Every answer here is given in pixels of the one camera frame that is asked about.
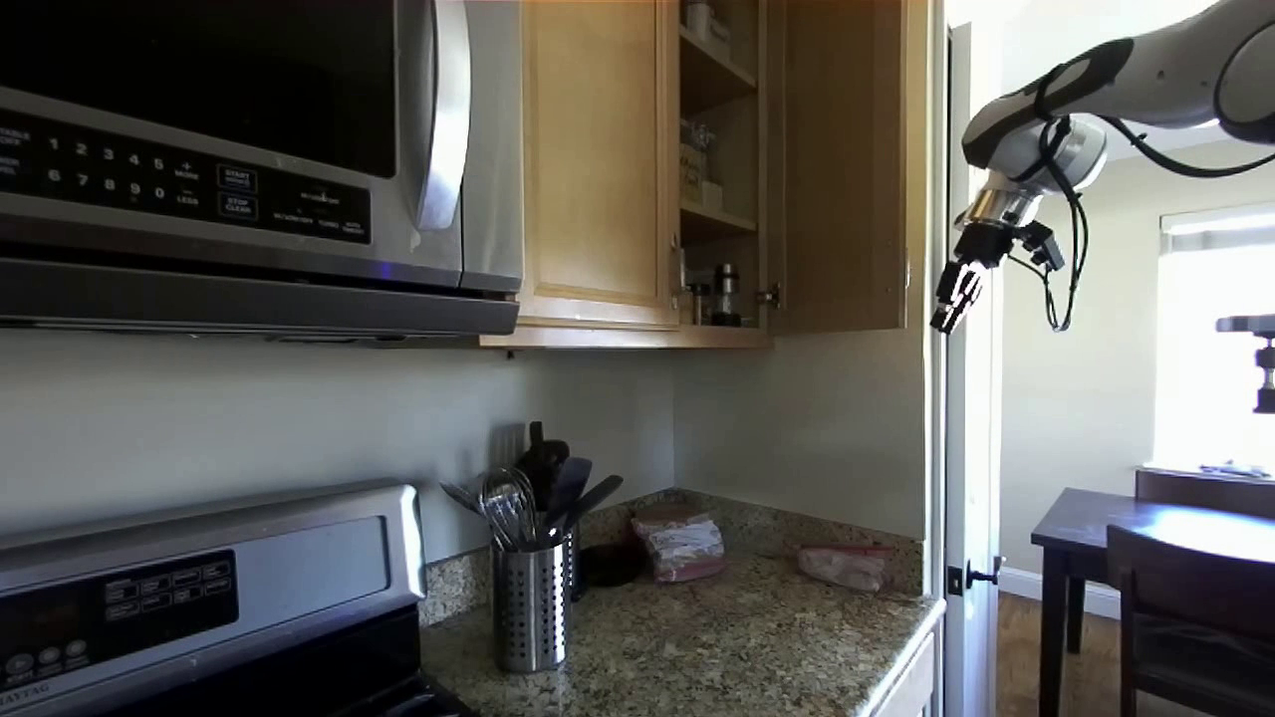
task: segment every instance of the stainless steel microwave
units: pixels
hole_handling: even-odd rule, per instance
[[[0,321],[510,332],[516,35],[516,0],[2,3]]]

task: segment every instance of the stove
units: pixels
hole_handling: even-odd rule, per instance
[[[0,714],[470,714],[423,675],[415,487],[0,544]]]

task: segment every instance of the countertop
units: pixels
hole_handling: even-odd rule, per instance
[[[650,578],[573,603],[555,675],[500,675],[495,617],[423,629],[426,675],[499,714],[872,714],[941,603],[856,594],[794,562],[727,552],[690,584]]]

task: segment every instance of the microwave control panel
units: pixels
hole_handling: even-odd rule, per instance
[[[360,189],[0,112],[0,193],[369,244]]]
[[[8,692],[235,623],[235,584],[220,550],[0,596],[0,714]]]

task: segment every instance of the dining table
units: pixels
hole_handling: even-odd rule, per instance
[[[1140,501],[1127,495],[1101,491],[1065,491],[1030,528],[1030,544],[1042,550],[1040,717],[1061,714],[1065,651],[1079,652],[1085,584],[1113,584],[1113,526],[1198,552],[1275,562],[1275,517],[1174,501]]]

